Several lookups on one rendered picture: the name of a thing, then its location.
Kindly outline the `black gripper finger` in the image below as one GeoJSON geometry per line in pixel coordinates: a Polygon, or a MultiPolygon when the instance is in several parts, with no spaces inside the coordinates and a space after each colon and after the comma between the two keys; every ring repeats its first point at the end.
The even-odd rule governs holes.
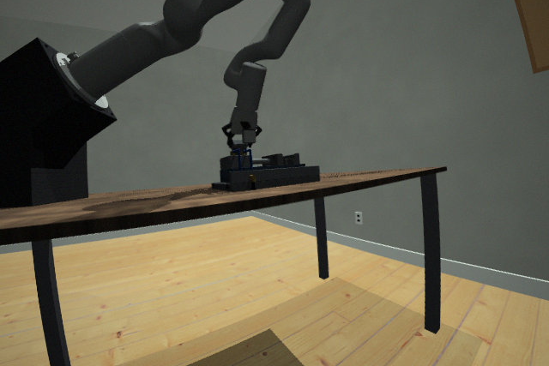
{"type": "Polygon", "coordinates": [[[224,134],[228,137],[228,138],[227,138],[227,145],[228,145],[230,148],[232,148],[232,138],[233,138],[235,135],[231,133],[231,132],[232,132],[231,130],[230,130],[230,132],[229,132],[229,134],[230,134],[230,135],[229,135],[229,134],[227,133],[226,130],[227,130],[227,129],[230,129],[231,127],[232,127],[232,123],[229,123],[229,124],[227,124],[226,126],[224,126],[224,127],[221,128],[222,131],[224,132],[224,134]]]}
{"type": "MultiPolygon", "coordinates": [[[[256,126],[256,129],[257,129],[256,131],[256,137],[257,137],[262,132],[262,129],[258,125],[256,126]]],[[[251,147],[252,143],[248,143],[248,144],[249,144],[248,147],[251,147]]]]}

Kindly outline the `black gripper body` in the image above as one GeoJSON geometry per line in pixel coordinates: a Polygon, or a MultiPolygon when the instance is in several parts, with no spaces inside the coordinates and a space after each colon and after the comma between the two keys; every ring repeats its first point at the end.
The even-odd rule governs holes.
{"type": "Polygon", "coordinates": [[[258,117],[258,111],[243,111],[239,109],[237,106],[235,106],[232,111],[232,115],[230,119],[230,122],[232,122],[232,127],[230,128],[230,130],[232,131],[232,134],[242,135],[243,127],[240,122],[249,122],[252,129],[256,130],[257,117],[258,117]],[[245,114],[245,113],[248,113],[248,114],[245,114]]]}

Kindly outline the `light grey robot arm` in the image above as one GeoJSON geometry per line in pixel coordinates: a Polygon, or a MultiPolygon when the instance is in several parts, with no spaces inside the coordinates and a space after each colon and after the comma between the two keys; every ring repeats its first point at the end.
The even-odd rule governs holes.
{"type": "MultiPolygon", "coordinates": [[[[106,93],[161,58],[191,48],[211,18],[242,1],[165,0],[163,20],[138,22],[81,56],[76,51],[68,56],[57,53],[53,60],[79,96],[104,110],[108,107],[106,93]]],[[[241,110],[259,107],[267,68],[255,62],[280,58],[311,6],[311,0],[282,1],[264,38],[241,49],[224,74],[225,84],[238,92],[236,106],[241,110]]]]}

